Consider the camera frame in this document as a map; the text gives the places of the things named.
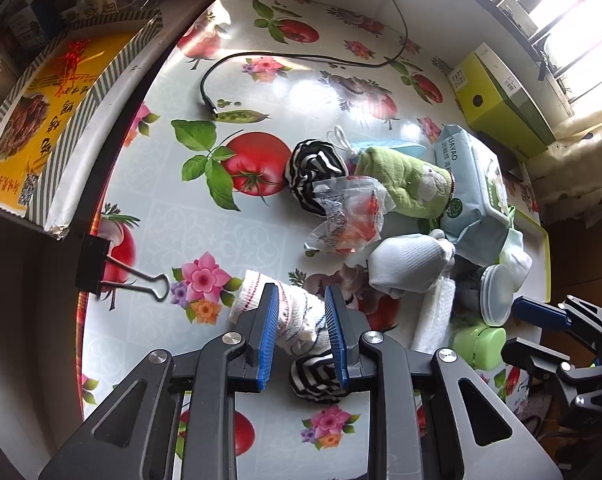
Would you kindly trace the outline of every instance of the green towel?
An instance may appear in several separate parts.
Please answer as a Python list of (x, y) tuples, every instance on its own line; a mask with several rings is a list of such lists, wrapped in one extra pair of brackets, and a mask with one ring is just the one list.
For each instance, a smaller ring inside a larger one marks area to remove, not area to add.
[(380, 146), (361, 153), (355, 174), (376, 178), (395, 201), (394, 211), (413, 218), (439, 218), (452, 194), (449, 171)]

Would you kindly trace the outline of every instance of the silver screw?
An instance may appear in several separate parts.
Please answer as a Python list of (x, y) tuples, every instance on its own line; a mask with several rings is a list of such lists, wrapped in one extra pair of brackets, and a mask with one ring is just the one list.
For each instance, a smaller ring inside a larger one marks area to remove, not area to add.
[(377, 343), (381, 343), (383, 341), (383, 334), (377, 332), (376, 330), (369, 330), (364, 333), (363, 338), (370, 344), (376, 345)]
[(221, 340), (226, 345), (236, 345), (237, 343), (241, 342), (241, 334), (239, 334), (238, 332), (226, 332), (225, 334), (223, 334)]
[(450, 348), (442, 348), (439, 350), (439, 359), (444, 363), (453, 363), (457, 360), (457, 353)]
[(148, 361), (153, 365), (160, 365), (161, 363), (164, 363), (167, 358), (168, 352), (165, 350), (155, 350), (150, 352), (150, 355), (147, 357)]

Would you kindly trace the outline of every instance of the crumpled plastic wrapper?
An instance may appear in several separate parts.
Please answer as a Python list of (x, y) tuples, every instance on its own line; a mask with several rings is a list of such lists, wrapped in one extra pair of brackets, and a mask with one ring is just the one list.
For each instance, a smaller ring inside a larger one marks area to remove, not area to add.
[(385, 187), (369, 176), (341, 176), (314, 183), (326, 221), (305, 239), (306, 251), (356, 253), (380, 239), (383, 215), (395, 208)]

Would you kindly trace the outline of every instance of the black and white striped fabric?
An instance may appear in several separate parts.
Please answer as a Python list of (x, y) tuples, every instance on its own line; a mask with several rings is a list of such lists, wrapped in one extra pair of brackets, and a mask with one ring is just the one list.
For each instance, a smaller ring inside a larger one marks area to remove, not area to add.
[(345, 397), (334, 373), (332, 351), (303, 356), (292, 363), (290, 384), (297, 397), (320, 404), (334, 404)]
[(308, 139), (299, 142), (286, 165), (286, 180), (303, 209), (325, 216), (315, 200), (313, 182), (336, 176), (348, 176), (345, 162), (334, 146), (324, 140)]

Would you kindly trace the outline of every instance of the floral tablecloth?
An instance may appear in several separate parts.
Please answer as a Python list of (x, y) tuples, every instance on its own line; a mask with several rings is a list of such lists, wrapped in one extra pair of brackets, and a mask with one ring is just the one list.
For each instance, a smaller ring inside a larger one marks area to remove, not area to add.
[[(199, 81), (215, 59), (243, 50), (330, 54), (382, 62), (381, 69), (244, 56), (221, 65), (206, 85), (219, 108), (210, 121)], [(339, 124), (350, 140), (431, 143), (444, 123), (464, 125), (442, 71), (409, 38), (345, 9), (308, 0), (218, 0), (179, 41), (137, 113), (104, 197), (98, 234), (111, 254), (148, 274), (167, 273), (169, 298), (109, 291), (90, 296), (82, 333), (82, 398), (90, 415), (149, 352), (201, 348), (229, 328), (246, 269), (321, 294), (338, 283), (373, 328), (408, 345), (421, 303), (370, 294), (366, 255), (305, 256), (303, 240), (322, 220), (286, 189), (283, 165), (297, 142), (325, 139)], [(383, 236), (427, 229), (390, 213)], [(110, 264), (106, 280), (131, 280)], [(291, 357), (275, 356), (265, 393), (236, 399), (238, 474), (243, 479), (355, 478), (367, 464), (368, 396), (338, 406), (297, 399)], [(524, 374), (502, 367), (485, 380), (515, 409)], [(407, 409), (412, 399), (406, 399)], [(177, 446), (181, 450), (183, 440)], [(180, 460), (176, 460), (178, 475)]]

